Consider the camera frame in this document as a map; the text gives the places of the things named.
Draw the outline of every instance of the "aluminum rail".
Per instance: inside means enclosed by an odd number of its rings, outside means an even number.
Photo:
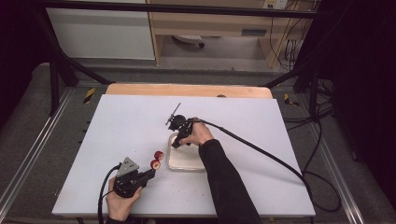
[[[297,95],[300,104],[302,105],[302,109],[305,114],[309,117],[310,114],[308,112],[308,102],[304,94]],[[316,123],[310,123],[311,129],[316,139],[318,139],[319,127]],[[351,224],[364,224],[363,216],[361,215],[361,210],[355,202],[355,199],[352,196],[352,193],[347,186],[347,182],[344,179],[343,174],[341,173],[335,159],[332,156],[332,153],[329,149],[329,146],[326,143],[325,138],[322,136],[322,139],[319,144],[319,151],[321,157],[323,159],[324,164],[332,178],[332,182],[334,186],[337,188],[338,193],[340,194],[342,204],[344,206],[346,216],[349,219]]]
[[[64,95],[60,100],[60,107],[55,112],[52,117],[49,117],[37,139],[33,143],[29,152],[27,153],[25,159],[21,163],[20,168],[17,173],[11,179],[6,188],[5,192],[0,198],[0,223],[2,223],[3,219],[6,217],[6,214],[14,202],[15,198],[18,195],[18,192],[22,188],[23,183],[25,182],[27,176],[35,165],[35,161],[40,155],[41,150],[46,145],[47,140],[50,138],[52,130],[55,128],[59,118],[61,117],[64,109],[67,106],[70,95],[73,92],[73,88],[67,88],[64,91]]]

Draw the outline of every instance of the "person's arm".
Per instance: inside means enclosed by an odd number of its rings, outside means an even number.
[[[194,123],[192,134],[179,143],[189,142],[199,146],[219,223],[262,223],[241,176],[203,123]]]
[[[106,224],[132,224],[128,217],[132,206],[140,198],[142,188],[137,189],[132,198],[122,198],[113,191],[115,177],[108,181],[108,191],[106,196],[108,219]]]

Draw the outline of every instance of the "hand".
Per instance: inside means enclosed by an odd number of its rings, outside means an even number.
[[[209,131],[209,129],[201,122],[194,122],[192,125],[192,133],[186,138],[180,139],[178,141],[181,145],[187,144],[187,143],[193,143],[196,146],[200,146],[206,141],[214,139],[212,133]]]
[[[108,191],[112,191],[114,187],[114,180],[116,177],[108,180]],[[134,197],[132,198],[122,198],[116,194],[116,192],[112,191],[107,194],[106,202],[108,209],[108,216],[114,220],[125,221],[126,218],[131,213],[132,205],[140,198],[140,194],[142,193],[142,187],[137,189],[134,193]]]

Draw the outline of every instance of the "red object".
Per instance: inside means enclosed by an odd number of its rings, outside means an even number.
[[[161,163],[157,160],[154,160],[149,165],[151,166],[151,169],[158,170],[160,169]]]
[[[161,151],[156,151],[154,154],[154,158],[157,161],[161,161],[163,159],[163,152]]]

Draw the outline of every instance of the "white cabinet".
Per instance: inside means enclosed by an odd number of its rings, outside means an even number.
[[[145,0],[106,2],[146,3]],[[154,60],[147,12],[62,8],[47,11],[58,41],[69,57]]]

